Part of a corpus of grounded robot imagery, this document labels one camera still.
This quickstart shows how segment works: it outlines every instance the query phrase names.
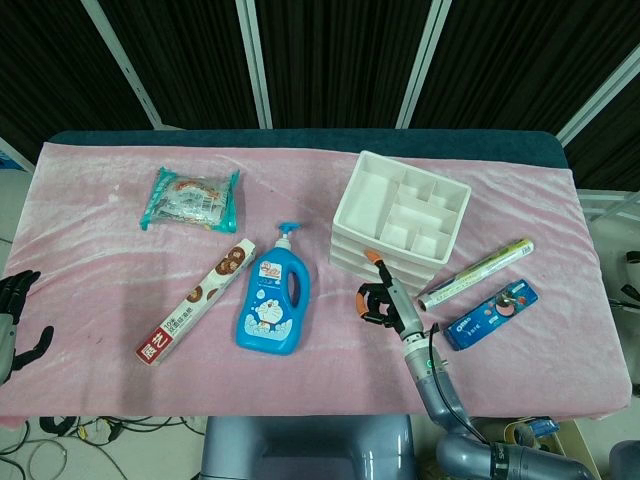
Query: cardboard box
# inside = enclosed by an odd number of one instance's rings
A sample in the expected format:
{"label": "cardboard box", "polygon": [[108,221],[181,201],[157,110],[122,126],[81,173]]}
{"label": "cardboard box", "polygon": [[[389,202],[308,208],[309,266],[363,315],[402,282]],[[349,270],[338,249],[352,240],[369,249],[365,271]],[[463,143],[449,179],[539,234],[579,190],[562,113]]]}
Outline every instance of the cardboard box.
{"label": "cardboard box", "polygon": [[255,250],[246,238],[233,247],[136,349],[138,359],[145,365],[160,363],[253,261]]}

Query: pink towel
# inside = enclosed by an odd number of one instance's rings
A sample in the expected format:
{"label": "pink towel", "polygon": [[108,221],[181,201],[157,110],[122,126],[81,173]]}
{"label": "pink towel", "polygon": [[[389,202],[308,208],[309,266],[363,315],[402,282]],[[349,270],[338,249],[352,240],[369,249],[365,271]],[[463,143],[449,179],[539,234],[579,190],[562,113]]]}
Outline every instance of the pink towel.
{"label": "pink towel", "polygon": [[[0,388],[0,412],[29,415],[309,415],[424,412],[391,331],[360,320],[362,281],[328,262],[331,222],[357,155],[301,149],[73,147],[45,144],[7,273],[41,270],[18,351],[55,326],[46,355]],[[598,257],[569,170],[404,159],[473,189],[447,267],[434,284],[515,239],[532,255],[432,313],[448,324],[510,281],[540,295],[478,344],[454,352],[438,335],[474,416],[597,416],[625,407],[630,381]],[[187,225],[138,226],[156,170],[240,169],[236,235]],[[264,252],[295,220],[294,251],[313,282],[298,350],[243,350],[234,333],[244,273],[160,366],[134,350],[218,257],[242,237]]]}

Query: floor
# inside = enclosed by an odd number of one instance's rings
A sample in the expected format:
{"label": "floor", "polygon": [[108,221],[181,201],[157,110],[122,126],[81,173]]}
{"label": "floor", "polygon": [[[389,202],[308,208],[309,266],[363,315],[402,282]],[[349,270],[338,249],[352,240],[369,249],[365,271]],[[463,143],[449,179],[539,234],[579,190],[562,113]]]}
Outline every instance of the floor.
{"label": "floor", "polygon": [[[0,272],[4,270],[4,262],[10,249],[7,241],[10,242],[15,233],[28,183],[28,178],[22,174],[0,171],[0,239],[5,240],[0,240]],[[607,291],[610,295],[621,298],[622,294],[618,295],[617,292],[628,281],[629,275],[621,261],[622,255],[627,250],[640,250],[640,224],[624,219],[619,221],[605,218],[591,226],[591,233],[600,255]],[[640,267],[637,273],[632,272],[633,275],[637,276],[636,285],[640,285]],[[640,315],[622,311],[616,312],[615,319],[630,375],[634,382],[640,382]],[[81,422],[91,420],[83,417]],[[151,418],[146,423],[160,424],[166,420]],[[185,421],[192,429],[204,431],[204,417],[187,417]],[[125,430],[116,441],[102,447],[102,451],[78,439],[64,437],[57,439],[59,444],[45,442],[39,446],[38,443],[28,443],[18,452],[4,458],[15,460],[25,468],[30,462],[32,477],[36,480],[52,478],[62,468],[65,458],[64,471],[58,477],[60,480],[189,480],[200,469],[203,437],[182,425],[179,419],[171,419],[169,423],[171,426],[154,432]],[[577,423],[596,465],[606,474],[610,448],[621,440],[640,439],[640,399],[634,398],[628,409],[603,420],[580,419]],[[440,430],[427,417],[412,417],[412,424],[416,453],[420,458],[426,457],[433,452]],[[54,438],[40,430],[37,418],[31,418],[30,425],[30,439]],[[94,443],[105,441],[108,431],[108,426],[103,421],[87,426],[88,439]],[[23,434],[24,427],[18,430],[0,429],[0,451],[15,445]],[[66,449],[66,455],[63,455],[60,445]],[[104,453],[116,462],[124,476]],[[0,463],[0,478],[16,480],[22,477],[14,467]]]}

